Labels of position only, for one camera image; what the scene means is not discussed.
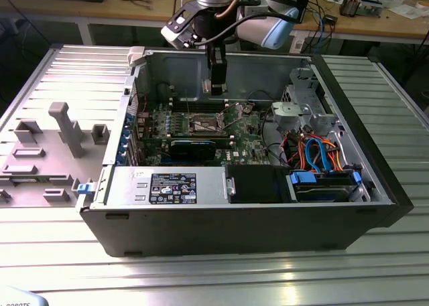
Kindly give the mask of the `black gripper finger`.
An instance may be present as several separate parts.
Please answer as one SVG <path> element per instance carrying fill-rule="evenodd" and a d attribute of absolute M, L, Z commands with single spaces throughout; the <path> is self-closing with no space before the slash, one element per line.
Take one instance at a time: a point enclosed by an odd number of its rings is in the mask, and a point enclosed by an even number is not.
<path fill-rule="evenodd" d="M 208 81 L 211 95 L 224 93 L 227 76 L 227 59 L 225 45 L 207 45 Z"/>

